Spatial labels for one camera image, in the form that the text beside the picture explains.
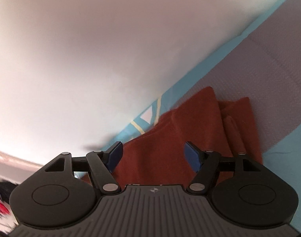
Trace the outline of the black bag on wall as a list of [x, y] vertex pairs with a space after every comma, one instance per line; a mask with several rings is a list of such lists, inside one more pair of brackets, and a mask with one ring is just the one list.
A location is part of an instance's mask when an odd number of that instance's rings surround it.
[[9, 203], [10, 195], [17, 186], [18, 184], [10, 181], [0, 181], [0, 200]]

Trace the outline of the dark red knit sweater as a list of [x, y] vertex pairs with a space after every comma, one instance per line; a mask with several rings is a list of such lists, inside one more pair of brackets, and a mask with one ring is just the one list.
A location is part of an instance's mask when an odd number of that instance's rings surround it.
[[148, 132], [125, 143], [112, 175], [122, 188], [133, 183], [187, 186], [195, 176], [184, 156], [187, 141], [223, 156], [246, 153], [262, 163], [249, 98], [219, 101], [206, 87], [163, 114]]

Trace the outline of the pink floral curtain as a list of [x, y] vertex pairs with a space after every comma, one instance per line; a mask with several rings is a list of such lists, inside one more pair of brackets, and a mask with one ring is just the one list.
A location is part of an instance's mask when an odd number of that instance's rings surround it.
[[0, 163], [19, 168], [41, 168], [43, 165], [19, 159], [0, 151]]

